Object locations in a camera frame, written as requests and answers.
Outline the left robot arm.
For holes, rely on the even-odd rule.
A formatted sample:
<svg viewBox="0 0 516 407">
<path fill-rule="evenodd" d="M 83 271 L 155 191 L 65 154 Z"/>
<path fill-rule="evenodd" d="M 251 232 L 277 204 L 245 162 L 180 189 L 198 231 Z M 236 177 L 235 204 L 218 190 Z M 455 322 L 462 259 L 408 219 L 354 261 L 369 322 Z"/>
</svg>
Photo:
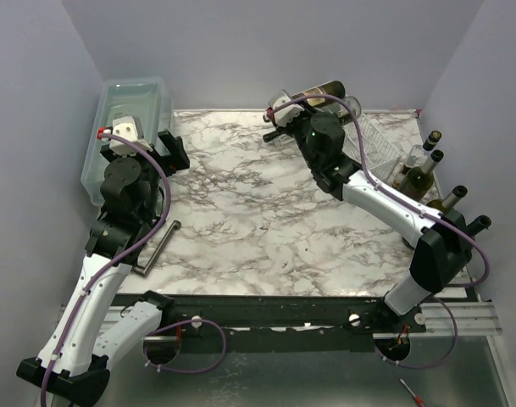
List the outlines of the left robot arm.
<svg viewBox="0 0 516 407">
<path fill-rule="evenodd" d="M 137 265 L 142 247 L 164 225 L 170 209 L 168 178 L 190 166 L 181 137 L 162 131 L 166 147 L 98 132 L 108 161 L 100 192 L 104 204 L 93 224 L 79 279 L 57 327 L 36 357 L 22 360 L 17 376 L 40 389 L 41 406 L 93 406 L 102 397 L 115 365 L 152 331 L 168 333 L 174 325 L 171 302 L 148 292 L 129 315 L 106 332 L 100 329 L 121 284 Z"/>
</svg>

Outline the green bottle silver foil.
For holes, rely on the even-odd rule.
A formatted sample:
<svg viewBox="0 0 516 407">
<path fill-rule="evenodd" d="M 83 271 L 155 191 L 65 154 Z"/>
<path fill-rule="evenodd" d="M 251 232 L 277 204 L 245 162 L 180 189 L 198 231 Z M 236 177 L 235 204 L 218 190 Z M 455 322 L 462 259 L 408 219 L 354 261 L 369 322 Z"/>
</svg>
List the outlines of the green bottle silver foil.
<svg viewBox="0 0 516 407">
<path fill-rule="evenodd" d="M 455 207 L 455 205 L 468 193 L 468 188 L 463 185 L 455 186 L 444 198 L 436 198 L 429 201 L 426 205 L 432 209 L 437 209 L 445 214 Z"/>
</svg>

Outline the tall clear glass bottle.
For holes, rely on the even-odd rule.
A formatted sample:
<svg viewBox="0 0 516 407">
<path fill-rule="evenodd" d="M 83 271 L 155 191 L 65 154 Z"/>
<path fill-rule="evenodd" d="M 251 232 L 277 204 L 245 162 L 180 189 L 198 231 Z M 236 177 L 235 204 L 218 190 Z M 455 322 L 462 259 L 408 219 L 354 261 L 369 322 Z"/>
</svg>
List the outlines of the tall clear glass bottle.
<svg viewBox="0 0 516 407">
<path fill-rule="evenodd" d="M 335 114 L 342 125 L 352 122 L 352 115 L 358 118 L 362 113 L 360 102 L 353 96 L 347 96 L 342 99 L 342 103 L 333 101 L 333 104 L 323 108 L 313 109 L 313 113 L 325 112 Z"/>
</svg>

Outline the clear bottle black cap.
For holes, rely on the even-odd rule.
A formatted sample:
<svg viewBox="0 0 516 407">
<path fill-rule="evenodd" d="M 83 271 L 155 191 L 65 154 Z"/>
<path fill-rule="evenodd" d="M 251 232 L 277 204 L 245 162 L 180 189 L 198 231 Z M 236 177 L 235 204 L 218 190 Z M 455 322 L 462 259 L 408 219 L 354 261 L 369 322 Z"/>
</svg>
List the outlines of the clear bottle black cap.
<svg viewBox="0 0 516 407">
<path fill-rule="evenodd" d="M 423 144 L 415 144 L 412 146 L 408 155 L 406 156 L 401 169 L 395 175 L 391 186 L 398 189 L 405 178 L 406 174 L 414 167 L 422 165 L 426 158 L 430 155 L 432 150 L 441 140 L 442 134 L 440 131 L 432 131 Z"/>
</svg>

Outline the green bottle with cream label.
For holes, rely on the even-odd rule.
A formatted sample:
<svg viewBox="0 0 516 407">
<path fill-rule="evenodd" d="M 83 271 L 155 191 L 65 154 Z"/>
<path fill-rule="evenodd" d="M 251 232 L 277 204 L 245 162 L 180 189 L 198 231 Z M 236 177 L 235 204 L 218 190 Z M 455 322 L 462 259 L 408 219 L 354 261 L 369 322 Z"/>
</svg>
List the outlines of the green bottle with cream label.
<svg viewBox="0 0 516 407">
<path fill-rule="evenodd" d="M 405 175 L 397 190 L 419 202 L 433 186 L 435 181 L 434 170 L 443 158 L 444 153 L 441 150 L 433 151 L 422 165 L 413 167 Z"/>
</svg>

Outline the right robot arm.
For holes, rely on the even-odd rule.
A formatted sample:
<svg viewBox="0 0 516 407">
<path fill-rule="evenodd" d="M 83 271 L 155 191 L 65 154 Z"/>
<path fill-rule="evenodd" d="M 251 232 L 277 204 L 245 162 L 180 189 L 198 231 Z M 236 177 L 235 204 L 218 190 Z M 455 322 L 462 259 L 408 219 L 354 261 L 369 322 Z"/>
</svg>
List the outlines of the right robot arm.
<svg viewBox="0 0 516 407">
<path fill-rule="evenodd" d="M 472 259 L 473 235 L 464 216 L 426 207 L 366 173 L 344 153 L 345 132 L 334 114 L 302 112 L 275 130 L 296 142 L 323 192 L 365 210 L 415 247 L 408 275 L 386 293 L 376 311 L 382 330 L 404 326 L 413 307 L 442 291 Z"/>
</svg>

